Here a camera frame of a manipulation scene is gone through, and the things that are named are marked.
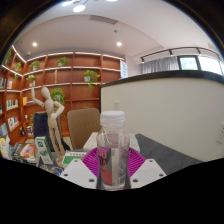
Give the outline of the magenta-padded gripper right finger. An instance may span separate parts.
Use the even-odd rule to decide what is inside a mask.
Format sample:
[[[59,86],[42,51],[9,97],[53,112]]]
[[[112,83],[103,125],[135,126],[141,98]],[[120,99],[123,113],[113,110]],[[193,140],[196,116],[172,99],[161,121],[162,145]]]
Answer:
[[[129,149],[128,177],[131,189],[143,187],[165,176],[154,159],[146,159],[136,150]]]

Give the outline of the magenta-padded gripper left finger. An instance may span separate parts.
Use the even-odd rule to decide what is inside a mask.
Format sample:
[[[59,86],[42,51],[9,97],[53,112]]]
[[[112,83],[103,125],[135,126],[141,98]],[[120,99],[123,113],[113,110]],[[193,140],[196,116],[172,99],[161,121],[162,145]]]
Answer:
[[[99,175],[97,149],[89,152],[67,152],[60,177],[84,188],[96,189]]]

